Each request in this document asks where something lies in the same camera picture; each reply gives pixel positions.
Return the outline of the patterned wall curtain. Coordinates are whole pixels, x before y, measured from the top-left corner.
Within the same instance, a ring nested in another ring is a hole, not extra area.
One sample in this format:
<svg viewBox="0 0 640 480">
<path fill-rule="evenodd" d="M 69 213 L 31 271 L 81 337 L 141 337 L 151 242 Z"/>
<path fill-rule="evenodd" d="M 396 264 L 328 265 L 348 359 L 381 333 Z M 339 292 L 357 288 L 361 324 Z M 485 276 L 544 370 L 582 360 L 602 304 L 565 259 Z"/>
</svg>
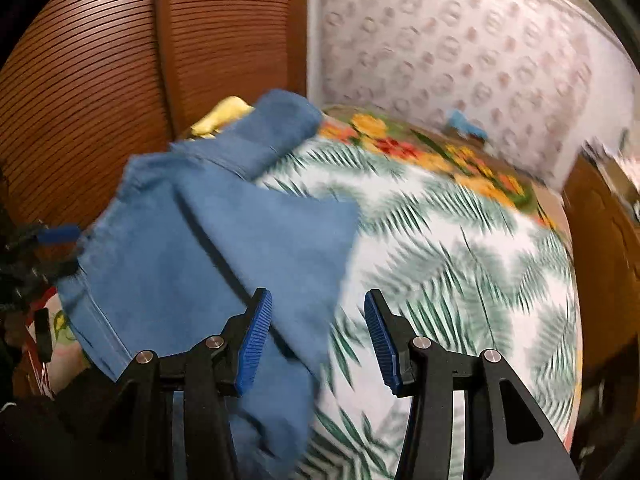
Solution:
<svg viewBox="0 0 640 480">
<path fill-rule="evenodd" d="M 590 140 L 617 148 L 638 70 L 586 0 L 319 0 L 322 94 L 442 128 L 560 188 Z"/>
</svg>

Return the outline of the blue denim pants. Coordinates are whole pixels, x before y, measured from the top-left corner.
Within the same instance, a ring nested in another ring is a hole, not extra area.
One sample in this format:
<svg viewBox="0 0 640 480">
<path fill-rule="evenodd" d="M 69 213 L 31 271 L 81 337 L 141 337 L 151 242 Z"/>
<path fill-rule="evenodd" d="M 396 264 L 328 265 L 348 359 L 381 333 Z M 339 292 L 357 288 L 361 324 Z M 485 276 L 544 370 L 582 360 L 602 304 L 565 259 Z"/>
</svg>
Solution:
<svg viewBox="0 0 640 480">
<path fill-rule="evenodd" d="M 230 422 L 245 479 L 284 479 L 307 445 L 358 207 L 257 185 L 314 136 L 320 110 L 272 90 L 210 139 L 130 158 L 114 200 L 56 289 L 90 360 L 111 378 L 140 350 L 186 351 L 258 288 L 272 321 L 254 385 Z"/>
</svg>

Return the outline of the blue item at headboard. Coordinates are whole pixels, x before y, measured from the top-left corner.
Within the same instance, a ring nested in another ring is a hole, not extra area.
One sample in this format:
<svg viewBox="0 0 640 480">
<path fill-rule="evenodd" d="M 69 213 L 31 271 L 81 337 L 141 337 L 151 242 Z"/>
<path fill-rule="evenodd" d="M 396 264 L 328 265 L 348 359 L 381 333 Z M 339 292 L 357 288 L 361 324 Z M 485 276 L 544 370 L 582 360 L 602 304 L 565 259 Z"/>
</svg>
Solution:
<svg viewBox="0 0 640 480">
<path fill-rule="evenodd" d="M 482 141 L 488 140 L 487 132 L 482 127 L 472 124 L 472 122 L 470 122 L 469 119 L 460 112 L 460 110 L 454 110 L 450 114 L 446 126 L 448 128 L 453 128 L 466 136 L 474 136 L 474 138 Z"/>
</svg>

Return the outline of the yellow plush toy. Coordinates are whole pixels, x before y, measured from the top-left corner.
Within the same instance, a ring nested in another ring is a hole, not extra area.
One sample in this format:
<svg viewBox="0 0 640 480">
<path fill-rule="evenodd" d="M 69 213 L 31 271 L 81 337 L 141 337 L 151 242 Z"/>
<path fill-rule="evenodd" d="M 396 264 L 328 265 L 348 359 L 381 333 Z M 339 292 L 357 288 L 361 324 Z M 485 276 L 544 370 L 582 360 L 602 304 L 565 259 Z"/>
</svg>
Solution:
<svg viewBox="0 0 640 480">
<path fill-rule="evenodd" d="M 189 128 L 189 136 L 216 136 L 224 127 L 250 114 L 254 107 L 238 96 L 219 101 L 204 117 Z"/>
</svg>

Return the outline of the wooden louvered wardrobe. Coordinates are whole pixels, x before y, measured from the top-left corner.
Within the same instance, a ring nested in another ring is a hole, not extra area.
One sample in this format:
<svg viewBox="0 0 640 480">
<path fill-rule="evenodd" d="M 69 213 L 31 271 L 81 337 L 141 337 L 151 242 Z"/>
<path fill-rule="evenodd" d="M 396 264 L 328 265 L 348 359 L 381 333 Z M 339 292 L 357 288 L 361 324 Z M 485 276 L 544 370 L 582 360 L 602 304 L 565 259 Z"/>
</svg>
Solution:
<svg viewBox="0 0 640 480">
<path fill-rule="evenodd" d="M 1 0 L 1 200 L 86 226 L 226 96 L 306 90 L 307 0 Z"/>
</svg>

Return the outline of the wooden sideboard cabinet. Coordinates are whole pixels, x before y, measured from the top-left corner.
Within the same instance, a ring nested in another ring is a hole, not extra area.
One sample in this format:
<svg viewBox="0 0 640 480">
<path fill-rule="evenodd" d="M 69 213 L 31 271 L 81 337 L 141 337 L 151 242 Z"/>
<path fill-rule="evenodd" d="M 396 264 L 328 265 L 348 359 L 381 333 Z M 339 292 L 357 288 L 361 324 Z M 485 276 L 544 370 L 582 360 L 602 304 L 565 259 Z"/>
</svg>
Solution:
<svg viewBox="0 0 640 480">
<path fill-rule="evenodd" d="M 639 230 L 592 161 L 580 155 L 564 188 L 573 242 L 584 370 L 639 335 Z"/>
</svg>

